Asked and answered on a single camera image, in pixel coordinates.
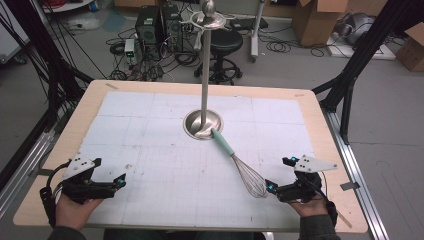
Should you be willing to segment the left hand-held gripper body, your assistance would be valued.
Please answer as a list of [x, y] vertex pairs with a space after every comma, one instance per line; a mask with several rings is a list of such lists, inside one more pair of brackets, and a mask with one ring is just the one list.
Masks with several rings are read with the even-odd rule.
[[94, 159], [78, 153], [62, 175], [62, 193], [79, 204], [89, 199], [112, 198], [116, 192], [113, 181], [96, 182], [91, 179], [94, 173], [88, 171], [91, 160]]

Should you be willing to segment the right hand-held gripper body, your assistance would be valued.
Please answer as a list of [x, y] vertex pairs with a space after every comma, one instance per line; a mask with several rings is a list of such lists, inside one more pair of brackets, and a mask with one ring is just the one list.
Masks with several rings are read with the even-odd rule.
[[311, 156], [303, 155], [298, 158], [294, 169], [296, 180], [294, 183], [279, 186], [277, 198], [281, 202], [291, 202], [300, 200], [301, 202], [311, 201], [319, 193], [326, 201], [327, 196], [321, 190], [322, 183], [320, 172], [335, 170], [338, 168], [336, 163], [320, 160]]

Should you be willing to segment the whisk with teal handle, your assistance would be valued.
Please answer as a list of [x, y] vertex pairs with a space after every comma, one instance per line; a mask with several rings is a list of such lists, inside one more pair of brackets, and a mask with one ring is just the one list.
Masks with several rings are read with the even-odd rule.
[[211, 133], [215, 141], [232, 158], [248, 193], [255, 198], [265, 198], [267, 196], [265, 179], [236, 155], [235, 151], [218, 130], [212, 129]]

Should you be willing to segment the metal utensil stand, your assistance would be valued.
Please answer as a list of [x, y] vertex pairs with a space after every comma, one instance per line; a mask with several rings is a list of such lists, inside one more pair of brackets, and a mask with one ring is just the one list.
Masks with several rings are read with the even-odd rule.
[[223, 120], [213, 110], [208, 109], [208, 85], [211, 59], [211, 35], [214, 30], [224, 29], [227, 18], [216, 11], [213, 0], [202, 0], [201, 10], [194, 12], [188, 23], [199, 29], [195, 41], [195, 50], [202, 51], [201, 67], [201, 107], [188, 113], [183, 121], [185, 132], [197, 140], [213, 138], [212, 129], [221, 130]]

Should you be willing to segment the person's left hand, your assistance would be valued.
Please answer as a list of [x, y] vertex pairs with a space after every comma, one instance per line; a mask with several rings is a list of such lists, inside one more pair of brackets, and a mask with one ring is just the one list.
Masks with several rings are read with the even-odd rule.
[[102, 199], [90, 199], [79, 204], [62, 194], [56, 205], [56, 225], [81, 230], [102, 202]]

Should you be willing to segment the white grid mat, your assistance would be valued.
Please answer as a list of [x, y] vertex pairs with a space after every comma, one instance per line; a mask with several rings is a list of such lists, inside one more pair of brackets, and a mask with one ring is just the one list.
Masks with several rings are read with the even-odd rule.
[[[213, 140], [197, 140], [183, 119], [194, 95], [110, 92], [80, 147], [101, 158], [94, 181], [125, 175], [126, 185], [89, 220], [97, 226], [292, 231], [299, 217], [273, 195], [255, 198], [233, 160]], [[285, 157], [314, 150], [295, 100], [212, 96], [222, 134], [236, 155], [279, 185], [295, 180]]]

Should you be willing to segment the white foam board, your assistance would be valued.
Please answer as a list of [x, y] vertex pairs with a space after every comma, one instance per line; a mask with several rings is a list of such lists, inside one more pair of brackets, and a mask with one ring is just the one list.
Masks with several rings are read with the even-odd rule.
[[[370, 53], [370, 47], [366, 47], [365, 49], [357, 48], [354, 50], [352, 45], [335, 33], [331, 34], [328, 38], [326, 47], [329, 55], [332, 57], [351, 58], [357, 52], [360, 54]], [[374, 60], [394, 60], [396, 56], [386, 45], [382, 44], [375, 49], [372, 58]]]

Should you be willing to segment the white stand pole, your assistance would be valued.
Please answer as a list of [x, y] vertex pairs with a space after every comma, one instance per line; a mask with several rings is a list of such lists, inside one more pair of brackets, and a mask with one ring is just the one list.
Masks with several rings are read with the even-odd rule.
[[250, 59], [253, 63], [256, 62], [259, 56], [259, 29], [264, 6], [265, 0], [259, 0], [258, 9], [254, 21], [253, 33], [251, 34]]

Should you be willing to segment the large open cardboard box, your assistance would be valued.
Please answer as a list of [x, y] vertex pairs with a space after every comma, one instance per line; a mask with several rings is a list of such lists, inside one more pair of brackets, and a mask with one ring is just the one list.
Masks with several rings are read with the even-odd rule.
[[305, 47], [327, 42], [348, 0], [297, 0], [292, 28], [298, 42]]

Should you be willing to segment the black computer tower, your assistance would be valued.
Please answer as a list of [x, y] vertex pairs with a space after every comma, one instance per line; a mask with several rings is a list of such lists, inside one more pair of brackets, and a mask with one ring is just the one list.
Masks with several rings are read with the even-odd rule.
[[165, 4], [162, 7], [165, 40], [171, 52], [183, 50], [181, 15], [175, 4]]
[[161, 40], [162, 24], [158, 6], [142, 6], [135, 24], [142, 52], [151, 58], [159, 57], [158, 43]]

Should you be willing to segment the black flat box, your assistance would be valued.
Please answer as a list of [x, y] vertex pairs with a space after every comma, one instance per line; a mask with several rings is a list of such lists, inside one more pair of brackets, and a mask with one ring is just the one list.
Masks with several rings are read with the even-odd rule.
[[[230, 21], [230, 26], [235, 30], [253, 30], [255, 27], [256, 19], [255, 18], [244, 18], [244, 19], [232, 19]], [[267, 28], [269, 26], [268, 22], [264, 19], [260, 20], [259, 28]]]

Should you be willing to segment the grey rounded device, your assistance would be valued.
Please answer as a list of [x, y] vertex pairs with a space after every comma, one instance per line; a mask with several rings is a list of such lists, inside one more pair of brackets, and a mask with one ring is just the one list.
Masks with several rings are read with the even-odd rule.
[[336, 21], [333, 31], [348, 44], [355, 45], [373, 23], [374, 19], [365, 13], [347, 13]]

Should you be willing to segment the small cardboard box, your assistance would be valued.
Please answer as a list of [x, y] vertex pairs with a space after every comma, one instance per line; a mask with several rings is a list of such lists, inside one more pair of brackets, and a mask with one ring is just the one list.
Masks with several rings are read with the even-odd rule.
[[408, 39], [397, 51], [396, 58], [411, 72], [424, 72], [424, 22], [407, 29]]

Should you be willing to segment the aluminium rail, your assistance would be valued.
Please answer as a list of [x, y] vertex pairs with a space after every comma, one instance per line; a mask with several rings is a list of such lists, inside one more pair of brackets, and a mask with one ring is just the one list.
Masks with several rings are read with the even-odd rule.
[[368, 231], [372, 234], [374, 240], [390, 240], [370, 191], [368, 190], [368, 186], [359, 164], [357, 163], [354, 152], [351, 146], [344, 142], [341, 134], [339, 133], [341, 123], [337, 114], [323, 110], [323, 116], [327, 122], [344, 168], [349, 177], [351, 189], [355, 192], [356, 198], [359, 201], [361, 210], [368, 225]]
[[23, 160], [0, 191], [0, 219], [6, 214], [30, 177], [36, 165], [43, 159], [55, 139], [55, 131], [42, 132], [29, 144], [29, 150], [23, 154]]

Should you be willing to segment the black metal frame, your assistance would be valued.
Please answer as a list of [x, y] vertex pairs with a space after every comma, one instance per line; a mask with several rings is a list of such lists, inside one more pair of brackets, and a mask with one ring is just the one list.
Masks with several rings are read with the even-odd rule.
[[328, 112], [335, 113], [339, 103], [343, 102], [339, 133], [345, 143], [349, 143], [348, 130], [356, 80], [372, 59], [375, 49], [383, 44], [389, 33], [408, 14], [416, 1], [388, 0], [357, 47], [360, 49], [370, 47], [370, 53], [357, 52], [335, 78], [312, 89], [316, 95], [328, 90], [326, 97], [319, 101], [320, 106]]
[[35, 140], [57, 122], [59, 107], [65, 102], [78, 101], [82, 98], [84, 89], [78, 84], [77, 79], [84, 83], [91, 83], [94, 80], [64, 59], [30, 0], [3, 1], [38, 52], [38, 55], [35, 55], [0, 14], [0, 24], [29, 57], [39, 79], [47, 83], [48, 108], [0, 172], [0, 192], [11, 182], [12, 176], [23, 163]]

